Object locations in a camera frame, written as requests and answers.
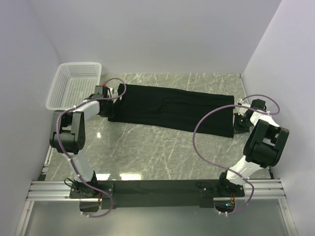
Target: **gray marble surface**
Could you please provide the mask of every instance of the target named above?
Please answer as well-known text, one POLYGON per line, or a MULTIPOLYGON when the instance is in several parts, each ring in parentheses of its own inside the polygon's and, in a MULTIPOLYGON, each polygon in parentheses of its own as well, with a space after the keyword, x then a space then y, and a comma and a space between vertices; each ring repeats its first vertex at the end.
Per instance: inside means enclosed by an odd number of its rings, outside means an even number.
MULTIPOLYGON (((197 92, 245 97, 238 74, 103 74, 100 83, 112 77, 128 84, 177 88, 197 92)), ((119 82, 108 86, 117 89, 119 82)), ((206 158, 233 166, 243 155, 249 134, 234 138, 197 134, 196 144, 206 158)), ((98 179, 212 179, 223 171, 201 160, 192 147, 192 133, 150 125, 109 122, 94 116, 86 122, 83 149, 98 179)), ((47 181, 71 177, 71 169, 56 151, 52 152, 47 181)), ((252 178, 270 178, 261 170, 252 178)))

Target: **white laundry basket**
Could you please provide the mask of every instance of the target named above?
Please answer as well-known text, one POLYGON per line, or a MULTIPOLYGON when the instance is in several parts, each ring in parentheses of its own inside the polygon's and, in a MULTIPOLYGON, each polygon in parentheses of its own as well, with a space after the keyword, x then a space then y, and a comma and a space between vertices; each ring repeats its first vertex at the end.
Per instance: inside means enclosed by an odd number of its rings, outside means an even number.
POLYGON ((80 104, 99 85, 102 65, 97 62, 71 62, 61 64, 51 85, 46 108, 66 110, 80 104))

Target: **black cloth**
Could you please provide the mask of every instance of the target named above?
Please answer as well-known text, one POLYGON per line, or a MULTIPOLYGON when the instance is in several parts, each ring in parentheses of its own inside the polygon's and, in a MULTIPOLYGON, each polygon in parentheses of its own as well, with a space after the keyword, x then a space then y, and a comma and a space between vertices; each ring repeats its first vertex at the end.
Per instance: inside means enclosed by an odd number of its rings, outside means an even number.
MULTIPOLYGON (((193 132, 200 119, 215 108, 234 104, 234 96, 185 91, 175 88, 126 85, 114 103, 109 121, 156 125, 193 132)), ((120 84, 118 94, 124 85, 120 84)), ((198 133, 233 138, 233 108, 207 117, 198 133)))

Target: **white wall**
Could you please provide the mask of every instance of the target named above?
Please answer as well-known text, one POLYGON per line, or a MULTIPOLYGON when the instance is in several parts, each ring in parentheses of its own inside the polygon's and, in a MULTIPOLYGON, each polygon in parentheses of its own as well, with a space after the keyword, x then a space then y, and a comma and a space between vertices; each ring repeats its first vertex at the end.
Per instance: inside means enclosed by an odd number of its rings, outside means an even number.
POLYGON ((247 94, 276 99, 275 120, 290 130, 273 170, 301 236, 315 232, 314 22, 314 0, 283 0, 244 72, 247 94))
POLYGON ((14 235, 49 145, 45 101, 60 60, 26 0, 0 7, 0 234, 14 235))
POLYGON ((30 0, 62 62, 244 72, 281 0, 30 0))

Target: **black pants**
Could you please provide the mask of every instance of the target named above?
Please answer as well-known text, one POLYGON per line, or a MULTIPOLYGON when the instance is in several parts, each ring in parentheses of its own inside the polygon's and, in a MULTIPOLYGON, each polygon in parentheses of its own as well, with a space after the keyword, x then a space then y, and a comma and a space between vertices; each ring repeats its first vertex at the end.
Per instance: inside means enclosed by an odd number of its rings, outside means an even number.
MULTIPOLYGON (((175 88, 126 85, 121 100, 114 104, 109 121, 156 125, 171 129, 194 131, 208 112, 234 104, 234 96, 185 91, 175 88)), ((118 94, 124 85, 120 84, 118 94)), ((198 133, 233 138, 233 108, 220 110, 206 118, 198 133)))

